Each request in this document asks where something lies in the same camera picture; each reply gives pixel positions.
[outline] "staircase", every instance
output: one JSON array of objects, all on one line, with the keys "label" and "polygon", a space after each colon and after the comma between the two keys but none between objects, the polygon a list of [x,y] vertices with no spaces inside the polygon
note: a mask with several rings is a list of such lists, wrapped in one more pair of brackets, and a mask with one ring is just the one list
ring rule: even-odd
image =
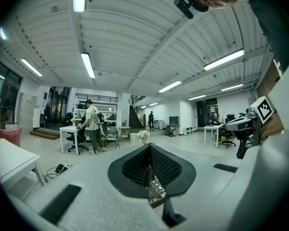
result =
[{"label": "staircase", "polygon": [[144,129],[143,124],[139,121],[133,106],[130,106],[130,128]]}]

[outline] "flowers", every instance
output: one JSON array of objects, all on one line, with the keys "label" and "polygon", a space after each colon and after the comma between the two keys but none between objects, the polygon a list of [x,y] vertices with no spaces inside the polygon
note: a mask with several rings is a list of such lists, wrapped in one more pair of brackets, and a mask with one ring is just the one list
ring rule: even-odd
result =
[{"label": "flowers", "polygon": [[150,137],[150,134],[148,133],[148,131],[143,130],[143,131],[139,131],[139,133],[137,133],[136,136],[141,138],[142,144],[146,144],[148,142],[148,138]]}]

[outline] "white desk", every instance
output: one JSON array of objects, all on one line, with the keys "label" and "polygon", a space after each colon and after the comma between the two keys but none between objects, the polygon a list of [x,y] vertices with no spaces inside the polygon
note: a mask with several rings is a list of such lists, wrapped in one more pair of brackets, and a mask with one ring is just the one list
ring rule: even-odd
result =
[{"label": "white desk", "polygon": [[33,169],[43,186],[45,180],[37,166],[38,159],[39,155],[28,152],[5,139],[0,139],[0,183],[4,189],[14,186]]},{"label": "white desk", "polygon": [[59,129],[60,129],[61,152],[64,153],[62,132],[71,132],[71,133],[74,133],[74,136],[75,136],[75,151],[76,151],[76,155],[79,155],[78,143],[77,143],[77,135],[78,135],[77,128],[75,126],[69,126],[69,127],[59,128]]},{"label": "white desk", "polygon": [[213,130],[216,130],[217,137],[216,137],[216,148],[218,147],[218,135],[219,130],[224,124],[218,125],[218,126],[206,126],[204,127],[204,145],[206,145],[206,135],[207,135],[207,129],[211,129],[211,140],[213,140]]}]

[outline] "black rubber pad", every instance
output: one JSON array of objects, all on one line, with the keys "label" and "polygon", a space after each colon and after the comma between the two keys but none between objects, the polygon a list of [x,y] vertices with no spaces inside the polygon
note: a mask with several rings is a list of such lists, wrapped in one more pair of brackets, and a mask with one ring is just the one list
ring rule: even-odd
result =
[{"label": "black rubber pad", "polygon": [[41,216],[56,225],[80,190],[81,188],[78,186],[68,185],[42,211]]},{"label": "black rubber pad", "polygon": [[225,164],[215,164],[213,167],[221,169],[221,170],[225,170],[231,173],[236,173],[236,170],[237,170],[237,167],[233,167],[233,166],[229,166]]}]

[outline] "table leg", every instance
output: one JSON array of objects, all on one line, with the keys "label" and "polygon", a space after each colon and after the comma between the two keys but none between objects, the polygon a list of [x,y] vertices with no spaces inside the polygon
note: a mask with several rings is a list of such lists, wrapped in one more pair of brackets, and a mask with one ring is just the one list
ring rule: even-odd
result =
[{"label": "table leg", "polygon": [[46,184],[43,174],[42,172],[39,170],[37,163],[35,163],[35,168],[34,168],[34,172],[37,174],[37,177],[40,181],[40,183],[42,184],[42,186],[44,186]]},{"label": "table leg", "polygon": [[76,155],[79,155],[77,134],[78,134],[77,132],[74,133],[74,136],[75,136],[75,151],[76,151]]},{"label": "table leg", "polygon": [[206,145],[206,135],[207,135],[207,130],[204,129],[204,145]]},{"label": "table leg", "polygon": [[64,153],[63,150],[63,138],[62,138],[62,131],[60,130],[60,144],[61,144],[61,152]]},{"label": "table leg", "polygon": [[216,130],[216,148],[218,147],[218,134],[219,134],[219,129]]}]

